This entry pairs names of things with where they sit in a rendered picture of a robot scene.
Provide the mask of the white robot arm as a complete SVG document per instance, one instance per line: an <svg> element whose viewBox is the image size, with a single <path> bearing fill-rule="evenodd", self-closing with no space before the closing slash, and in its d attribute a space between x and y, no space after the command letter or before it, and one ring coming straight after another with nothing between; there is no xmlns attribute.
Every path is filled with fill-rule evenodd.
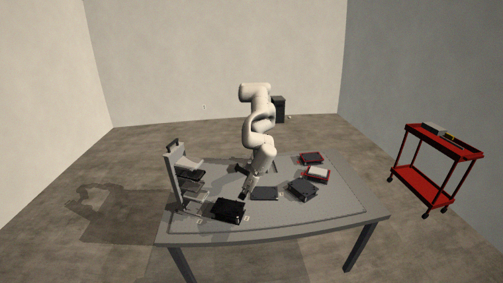
<svg viewBox="0 0 503 283"><path fill-rule="evenodd" d="M242 145L253 150L249 169L254 176L259 177L265 174L277 154L272 136L263 134L275 126L275 106L268 102L270 91L269 83L241 83L238 91L240 102L251 103L251 114L242 126ZM249 173L238 163L230 164L226 170L228 174L239 171L247 176Z"/></svg>

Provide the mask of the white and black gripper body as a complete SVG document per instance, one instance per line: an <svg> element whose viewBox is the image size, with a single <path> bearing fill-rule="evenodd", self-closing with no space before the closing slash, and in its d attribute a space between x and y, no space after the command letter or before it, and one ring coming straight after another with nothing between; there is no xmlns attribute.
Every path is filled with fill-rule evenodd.
<svg viewBox="0 0 503 283"><path fill-rule="evenodd" d="M257 184L259 178L260 178L259 176L254 176L249 169L248 176L246 177L246 180L245 180L242 188L245 188L245 187L247 187L247 185L249 185L250 186L249 192L251 193L252 190L254 189L255 185Z"/></svg>

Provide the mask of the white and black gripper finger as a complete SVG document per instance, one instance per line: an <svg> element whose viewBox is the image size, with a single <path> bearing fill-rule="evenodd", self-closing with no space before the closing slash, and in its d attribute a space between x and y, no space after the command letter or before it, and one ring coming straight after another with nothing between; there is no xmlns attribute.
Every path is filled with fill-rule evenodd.
<svg viewBox="0 0 503 283"><path fill-rule="evenodd" d="M240 200L244 200L244 199L246 198L247 193L249 192L249 190L248 190L248 188L249 188L249 187L250 187L250 186L249 186L249 185L247 185L247 187L246 187L246 188L243 188L243 190L242 190L241 194L239 194L239 196L238 196L238 198L239 198ZM245 191L244 191L244 190L245 190ZM244 193L243 193L243 191L244 191Z"/></svg>

